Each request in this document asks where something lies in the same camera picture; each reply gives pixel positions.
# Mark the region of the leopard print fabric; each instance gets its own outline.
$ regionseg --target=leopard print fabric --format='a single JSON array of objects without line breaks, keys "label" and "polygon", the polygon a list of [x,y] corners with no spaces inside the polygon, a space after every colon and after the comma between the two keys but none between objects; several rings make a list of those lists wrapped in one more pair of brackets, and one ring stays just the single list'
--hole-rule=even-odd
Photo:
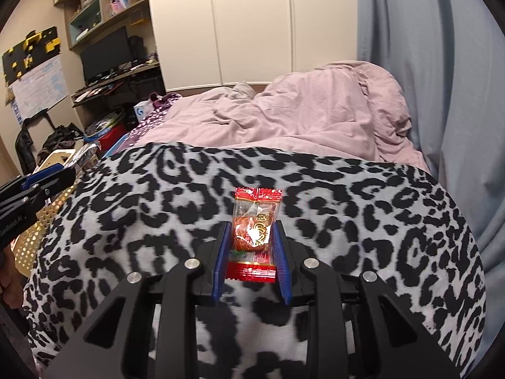
[{"label": "leopard print fabric", "polygon": [[[181,143],[104,160],[67,200],[26,291],[37,359],[49,363],[129,272],[161,274],[216,238],[239,186],[284,190],[279,219],[286,235],[337,271],[375,270],[466,372],[484,325],[482,263],[459,209],[429,174],[407,165]],[[271,284],[233,280],[222,302],[197,308],[201,377],[305,377],[306,308],[283,306]]]}]

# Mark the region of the human hand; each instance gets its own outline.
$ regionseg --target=human hand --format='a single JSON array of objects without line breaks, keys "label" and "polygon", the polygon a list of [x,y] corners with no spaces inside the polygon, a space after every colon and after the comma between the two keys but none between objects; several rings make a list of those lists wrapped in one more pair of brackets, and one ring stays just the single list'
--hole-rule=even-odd
[{"label": "human hand", "polygon": [[23,287],[21,275],[16,269],[16,258],[11,251],[10,245],[3,250],[5,261],[0,268],[0,294],[3,301],[12,309],[23,306]]}]

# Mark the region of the pink bedding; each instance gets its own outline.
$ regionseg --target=pink bedding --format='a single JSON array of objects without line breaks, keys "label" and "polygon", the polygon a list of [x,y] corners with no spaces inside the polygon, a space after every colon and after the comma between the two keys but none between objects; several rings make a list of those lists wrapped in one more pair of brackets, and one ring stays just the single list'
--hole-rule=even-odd
[{"label": "pink bedding", "polygon": [[246,83],[174,103],[138,142],[268,147],[428,168],[406,135],[407,104],[396,80],[371,63],[339,62],[277,78],[261,94]]}]

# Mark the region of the wrapped snack packet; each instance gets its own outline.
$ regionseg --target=wrapped snack packet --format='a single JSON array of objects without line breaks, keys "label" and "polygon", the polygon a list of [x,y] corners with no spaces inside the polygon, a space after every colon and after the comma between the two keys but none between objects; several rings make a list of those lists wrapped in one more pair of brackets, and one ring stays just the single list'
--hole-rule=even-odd
[{"label": "wrapped snack packet", "polygon": [[278,189],[237,188],[227,278],[275,281],[270,230],[281,199],[282,191]]}]

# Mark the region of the silver screw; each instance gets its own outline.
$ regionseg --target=silver screw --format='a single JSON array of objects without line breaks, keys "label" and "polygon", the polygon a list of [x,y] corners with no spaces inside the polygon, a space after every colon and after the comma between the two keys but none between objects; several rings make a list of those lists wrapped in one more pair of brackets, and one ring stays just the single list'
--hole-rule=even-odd
[{"label": "silver screw", "polygon": [[140,272],[131,272],[126,277],[126,280],[130,283],[137,283],[142,279],[142,274]]},{"label": "silver screw", "polygon": [[307,258],[304,260],[304,265],[309,269],[314,269],[319,266],[319,261],[316,258]]},{"label": "silver screw", "polygon": [[366,282],[375,282],[377,280],[377,274],[373,271],[363,272],[363,279]]},{"label": "silver screw", "polygon": [[188,269],[198,268],[200,266],[200,261],[197,258],[191,258],[184,262],[184,266]]}]

